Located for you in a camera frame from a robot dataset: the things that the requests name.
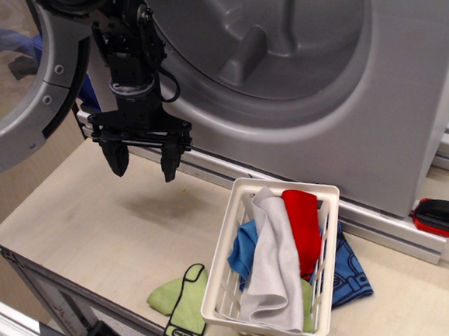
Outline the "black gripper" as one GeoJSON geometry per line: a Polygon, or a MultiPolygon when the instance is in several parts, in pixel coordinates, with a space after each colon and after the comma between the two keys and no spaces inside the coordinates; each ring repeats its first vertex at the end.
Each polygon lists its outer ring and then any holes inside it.
{"type": "Polygon", "coordinates": [[[127,145],[161,149],[164,180],[175,179],[181,153],[192,149],[192,125],[164,111],[155,93],[143,98],[118,96],[117,109],[88,117],[92,139],[99,143],[112,172],[123,177],[129,164],[127,145]]]}

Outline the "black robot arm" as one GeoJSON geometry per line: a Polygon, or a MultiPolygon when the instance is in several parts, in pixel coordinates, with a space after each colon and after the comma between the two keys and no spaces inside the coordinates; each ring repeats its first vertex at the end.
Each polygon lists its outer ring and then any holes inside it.
{"type": "Polygon", "coordinates": [[[88,117],[92,140],[111,170],[123,176],[129,147],[157,148],[167,182],[174,180],[181,156],[192,149],[189,121],[164,111],[160,77],[174,79],[163,66],[166,43],[155,30],[145,0],[36,0],[52,14],[90,26],[98,52],[109,68],[109,89],[117,108],[88,117]]]}

